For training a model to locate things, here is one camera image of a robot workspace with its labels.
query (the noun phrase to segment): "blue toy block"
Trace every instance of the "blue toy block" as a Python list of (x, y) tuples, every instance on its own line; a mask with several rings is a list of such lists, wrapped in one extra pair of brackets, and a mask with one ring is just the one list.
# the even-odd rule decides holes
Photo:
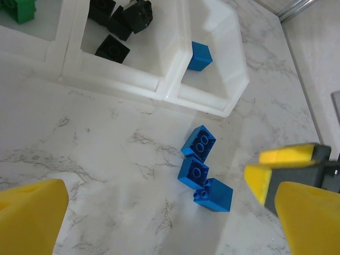
[(196, 190), (193, 201), (210, 211), (230, 211), (233, 189), (215, 178), (207, 179), (203, 190)]
[(188, 69), (194, 71), (202, 71), (206, 68), (213, 58), (211, 57), (209, 47), (198, 42), (192, 42), (192, 58), (190, 60)]
[(208, 172), (208, 166), (194, 157), (191, 157), (183, 161), (177, 179), (183, 182), (186, 186), (194, 190), (199, 190), (204, 188)]
[(202, 125), (192, 131), (181, 152), (187, 158), (195, 157), (204, 163), (215, 142), (215, 137)]

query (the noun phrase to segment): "white plastic bin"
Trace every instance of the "white plastic bin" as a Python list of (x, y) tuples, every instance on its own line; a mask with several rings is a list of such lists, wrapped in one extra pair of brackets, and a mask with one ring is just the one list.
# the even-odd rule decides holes
[[(152, 0), (149, 27), (121, 41), (131, 50), (123, 64), (94, 55), (109, 31), (87, 18), (89, 2), (77, 2), (63, 76), (77, 87), (81, 81), (92, 83), (87, 87), (92, 91), (105, 87), (110, 94), (117, 89), (163, 100), (170, 84), (182, 79), (192, 56), (187, 1)], [(129, 3), (116, 2), (115, 10)]]
[(0, 10), (0, 57), (27, 65), (44, 76), (60, 75), (76, 3), (37, 0), (35, 19), (24, 24), (17, 24)]
[(165, 101), (229, 116), (249, 83), (237, 13), (220, 0), (189, 0), (192, 40), (209, 46), (213, 62), (187, 70)]

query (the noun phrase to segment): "black lego brick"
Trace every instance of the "black lego brick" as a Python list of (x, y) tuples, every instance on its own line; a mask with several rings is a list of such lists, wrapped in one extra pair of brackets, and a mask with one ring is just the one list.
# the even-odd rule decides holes
[(117, 35), (120, 40), (126, 41), (129, 38), (132, 29), (123, 15), (123, 7), (119, 6), (112, 14), (108, 21), (107, 29)]
[(115, 5), (113, 0), (91, 0), (88, 18), (106, 26)]
[(123, 15), (134, 33), (138, 33), (150, 25), (152, 7), (150, 1), (132, 0), (124, 7)]
[(129, 48), (125, 47), (112, 35), (108, 35), (97, 49), (95, 55), (122, 64), (129, 52)]

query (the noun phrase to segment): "yellow foam pad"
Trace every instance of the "yellow foam pad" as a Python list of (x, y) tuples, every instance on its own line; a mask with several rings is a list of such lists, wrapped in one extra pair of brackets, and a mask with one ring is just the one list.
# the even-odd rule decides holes
[(0, 192), (0, 254), (52, 254), (68, 203), (57, 179)]
[(244, 169), (245, 182), (262, 205), (266, 202), (271, 172), (267, 165), (248, 165)]
[(260, 153), (260, 164), (307, 162), (312, 159), (315, 143), (297, 144)]
[(275, 208), (293, 255), (338, 255), (340, 194), (283, 182)]

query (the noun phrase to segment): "white wall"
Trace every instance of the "white wall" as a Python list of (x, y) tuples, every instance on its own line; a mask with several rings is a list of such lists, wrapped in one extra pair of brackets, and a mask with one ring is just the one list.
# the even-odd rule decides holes
[(284, 25), (321, 139), (340, 151), (331, 93), (340, 90), (340, 1), (317, 0)]

